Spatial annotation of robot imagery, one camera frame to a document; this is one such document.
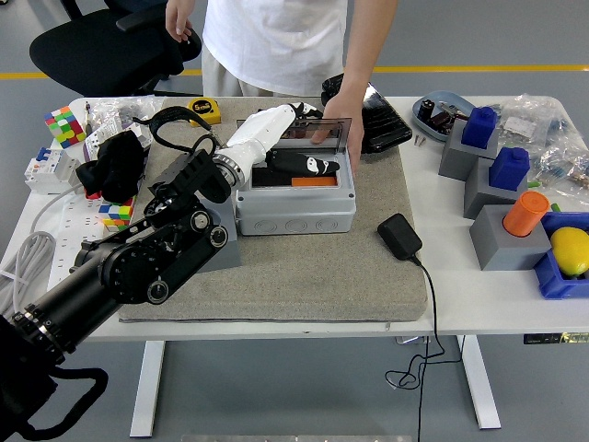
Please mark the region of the person's left hand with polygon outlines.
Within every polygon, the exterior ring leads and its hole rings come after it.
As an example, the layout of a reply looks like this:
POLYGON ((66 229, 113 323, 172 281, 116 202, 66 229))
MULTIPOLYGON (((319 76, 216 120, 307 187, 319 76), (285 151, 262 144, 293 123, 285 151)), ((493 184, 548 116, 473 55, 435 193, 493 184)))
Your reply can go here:
POLYGON ((360 164, 364 139, 364 122, 362 110, 366 84, 355 86, 341 83, 340 91, 328 101, 323 112, 326 120, 350 119, 351 125, 347 138, 348 155, 352 174, 355 175, 360 164))

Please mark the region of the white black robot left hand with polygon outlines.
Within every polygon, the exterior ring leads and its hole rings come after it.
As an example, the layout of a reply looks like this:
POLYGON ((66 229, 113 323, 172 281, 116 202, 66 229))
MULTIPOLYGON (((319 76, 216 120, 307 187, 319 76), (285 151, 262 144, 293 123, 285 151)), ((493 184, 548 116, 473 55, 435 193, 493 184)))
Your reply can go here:
POLYGON ((322 118, 316 107, 304 103, 287 103, 250 115, 214 156, 214 162, 241 184, 250 178, 252 167, 261 161, 270 169, 293 173, 296 177, 326 176, 340 169, 327 161, 286 150, 275 150, 291 124, 303 117, 322 118))

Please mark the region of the person's right hand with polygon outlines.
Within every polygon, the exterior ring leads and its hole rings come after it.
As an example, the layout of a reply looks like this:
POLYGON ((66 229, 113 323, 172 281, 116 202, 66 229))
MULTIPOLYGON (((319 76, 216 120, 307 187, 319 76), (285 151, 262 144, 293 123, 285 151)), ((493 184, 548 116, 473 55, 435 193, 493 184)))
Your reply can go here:
POLYGON ((189 14, 183 9, 168 8, 166 10, 166 29, 175 41, 187 41, 192 35, 189 14))

